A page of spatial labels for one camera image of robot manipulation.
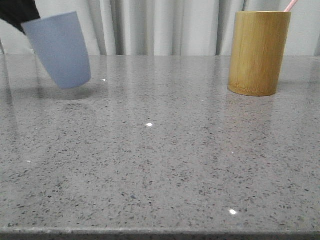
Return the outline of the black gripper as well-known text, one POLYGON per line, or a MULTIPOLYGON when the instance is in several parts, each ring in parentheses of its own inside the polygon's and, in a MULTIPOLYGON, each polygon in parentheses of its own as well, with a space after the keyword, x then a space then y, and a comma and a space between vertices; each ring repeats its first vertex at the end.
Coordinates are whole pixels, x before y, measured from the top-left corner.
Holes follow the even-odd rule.
POLYGON ((1 0, 0 18, 25 35, 22 23, 40 19, 34 0, 1 0))

